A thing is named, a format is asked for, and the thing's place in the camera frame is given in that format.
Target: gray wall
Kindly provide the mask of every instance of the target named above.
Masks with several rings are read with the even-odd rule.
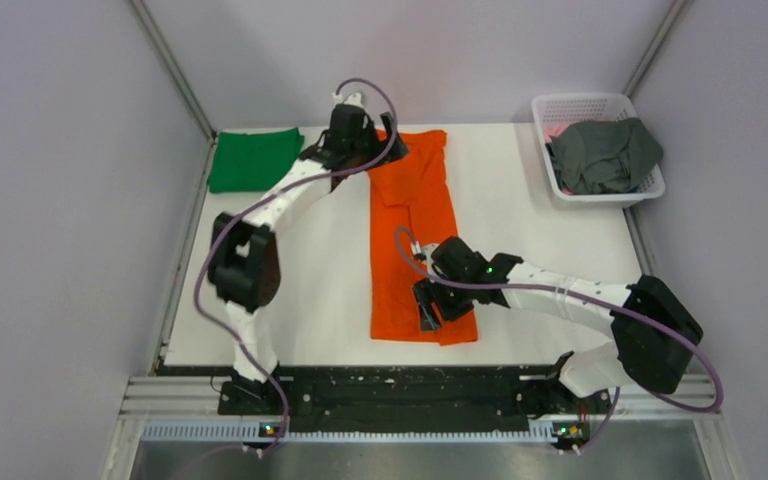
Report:
[[[541,93],[621,90],[670,0],[147,3],[223,129],[324,124],[358,75],[403,122],[528,119]]]
[[[204,147],[123,0],[0,0],[0,479],[101,473]]]
[[[643,207],[658,268],[705,328],[726,420],[768,479],[768,2],[696,2],[635,106],[664,143]]]

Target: green towel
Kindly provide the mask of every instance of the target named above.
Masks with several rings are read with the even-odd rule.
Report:
[[[269,190],[290,171],[303,143],[298,128],[275,133],[220,133],[207,177],[210,193]]]

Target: orange garment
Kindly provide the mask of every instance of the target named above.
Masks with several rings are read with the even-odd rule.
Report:
[[[401,160],[369,170],[370,261],[372,264],[372,327],[376,340],[438,342],[440,345],[478,340],[475,315],[443,328],[423,332],[411,287],[422,276],[405,263],[393,243],[396,227],[408,227],[421,245],[440,243],[457,235],[455,212],[446,186],[443,147],[446,132],[403,133],[410,153]],[[410,252],[406,236],[402,248]]]

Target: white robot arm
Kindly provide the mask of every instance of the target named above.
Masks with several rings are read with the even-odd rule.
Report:
[[[693,317],[655,277],[643,275],[633,285],[608,284],[550,272],[504,253],[487,261],[458,237],[425,247],[414,241],[412,251],[414,260],[433,272],[413,287],[424,330],[440,328],[440,317],[455,321],[477,301],[554,315],[611,340],[565,354],[555,365],[554,375],[578,397],[632,383],[652,392],[673,393],[690,362],[691,353],[684,346],[606,306],[644,314],[695,345],[702,339]],[[487,288],[469,288],[475,285]]]
[[[305,149],[287,175],[264,196],[271,201],[264,201],[231,227],[210,259],[208,281],[225,301],[231,326],[266,372],[275,369],[278,359],[272,349],[269,325],[258,318],[257,310],[272,300],[280,284],[275,236],[286,232],[311,205],[339,185],[344,177],[332,172],[351,169],[382,153],[386,156],[375,166],[406,155],[392,119],[384,114],[382,120],[387,139],[393,143],[390,150],[385,148],[387,142],[379,140],[356,96],[337,104],[329,128],[319,141]],[[309,181],[291,188],[303,179]],[[216,218],[214,241],[233,218],[228,213]],[[487,261],[458,237],[440,245],[413,244],[413,254],[414,260],[424,262],[428,272],[433,272],[413,287],[423,330],[440,328],[441,320],[457,321],[477,301],[555,315],[599,331],[611,340],[602,347],[565,354],[555,365],[554,375],[579,397],[630,383],[653,392],[673,393],[691,358],[690,351],[675,340],[605,305],[644,314],[694,344],[702,338],[699,325],[654,277],[644,275],[634,285],[575,279],[508,254],[497,254]],[[470,289],[470,285],[482,287]],[[235,351],[237,373],[264,382],[265,375],[254,368],[239,346]]]

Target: laundry basket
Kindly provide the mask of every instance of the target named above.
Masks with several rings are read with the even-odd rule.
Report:
[[[553,125],[584,120],[618,121],[636,117],[631,101],[618,93],[560,93],[540,95],[531,102],[537,136],[543,150],[543,163],[552,187],[553,199],[559,207],[630,207],[641,200],[658,198],[666,186],[661,169],[656,165],[643,183],[632,193],[604,195],[567,195],[562,192],[555,179],[552,159],[543,140],[543,130]]]

